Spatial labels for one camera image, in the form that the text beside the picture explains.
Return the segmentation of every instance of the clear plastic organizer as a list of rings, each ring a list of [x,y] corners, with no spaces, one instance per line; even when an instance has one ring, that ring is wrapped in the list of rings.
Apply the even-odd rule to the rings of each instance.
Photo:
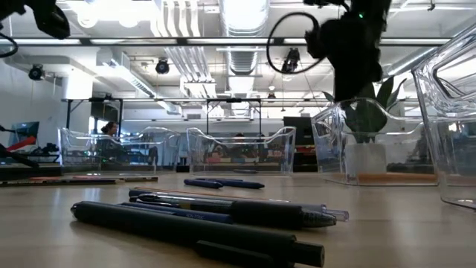
[[[213,137],[187,129],[190,172],[202,175],[282,175],[292,173],[296,129],[265,137]]]
[[[356,107],[353,118],[348,109]],[[317,114],[312,131],[321,178],[348,185],[437,184],[421,117],[392,115],[359,98]]]
[[[476,208],[476,25],[413,70],[441,198]]]
[[[179,143],[180,133],[161,127],[122,138],[59,129],[63,173],[143,176],[174,171]]]

